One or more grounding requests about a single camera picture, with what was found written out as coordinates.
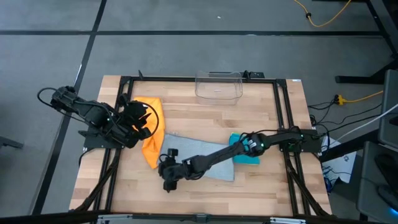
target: clear plastic container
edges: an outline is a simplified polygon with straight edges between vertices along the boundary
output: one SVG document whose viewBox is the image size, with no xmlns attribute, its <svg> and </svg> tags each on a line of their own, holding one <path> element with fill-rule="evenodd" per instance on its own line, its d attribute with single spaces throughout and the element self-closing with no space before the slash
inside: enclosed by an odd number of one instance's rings
<svg viewBox="0 0 398 224">
<path fill-rule="evenodd" d="M 197 102 L 204 105 L 235 105 L 243 95 L 242 75 L 199 71 L 195 77 Z"/>
</svg>

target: orange cloth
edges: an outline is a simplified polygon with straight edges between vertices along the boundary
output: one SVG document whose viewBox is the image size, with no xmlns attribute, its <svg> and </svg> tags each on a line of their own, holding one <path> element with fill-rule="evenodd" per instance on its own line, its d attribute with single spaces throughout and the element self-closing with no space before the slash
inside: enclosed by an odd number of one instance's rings
<svg viewBox="0 0 398 224">
<path fill-rule="evenodd" d="M 144 143 L 142 145 L 142 153 L 146 161 L 152 169 L 155 169 L 157 167 L 157 160 L 159 158 L 160 149 L 162 148 L 165 131 L 162 102 L 158 97 L 146 96 L 134 97 L 134 100 L 151 105 L 159 116 L 159 126 L 157 127 L 155 134 L 147 139 L 144 139 Z M 144 127 L 149 128 L 149 131 L 152 132 L 156 127 L 157 119 L 155 113 L 150 108 L 147 109 L 147 114 L 148 113 L 152 114 L 147 118 L 147 124 Z"/>
</svg>

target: wooden table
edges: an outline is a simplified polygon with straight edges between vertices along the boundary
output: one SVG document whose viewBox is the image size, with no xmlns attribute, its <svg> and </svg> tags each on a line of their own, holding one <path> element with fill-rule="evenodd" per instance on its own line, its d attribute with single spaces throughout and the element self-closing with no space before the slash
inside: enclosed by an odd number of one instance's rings
<svg viewBox="0 0 398 224">
<path fill-rule="evenodd" d="M 104 76 L 98 101 L 114 105 L 119 80 L 120 76 Z M 287 86 L 295 125 L 310 129 L 301 81 L 287 80 Z M 287 123 L 283 93 L 279 92 Z M 236 105 L 197 104 L 193 82 L 135 81 L 132 95 L 160 97 L 166 132 L 179 136 L 227 144 L 232 132 L 279 127 L 273 89 L 269 84 L 243 83 L 243 96 Z M 259 166 L 234 165 L 234 182 L 207 177 L 196 181 L 180 180 L 178 189 L 169 194 L 162 188 L 163 179 L 157 169 L 151 169 L 145 161 L 141 146 L 139 142 L 134 148 L 122 151 L 112 212 L 292 215 L 284 159 L 278 146 L 272 146 L 260 157 Z M 104 149 L 97 149 L 83 157 L 70 208 L 79 206 L 97 184 L 103 155 Z M 322 208 L 331 213 L 319 161 L 310 153 L 302 153 L 301 159 L 306 186 Z M 297 186 L 295 189 L 298 208 L 303 213 L 300 190 Z M 105 200 L 106 193 L 103 193 L 101 208 Z"/>
</svg>

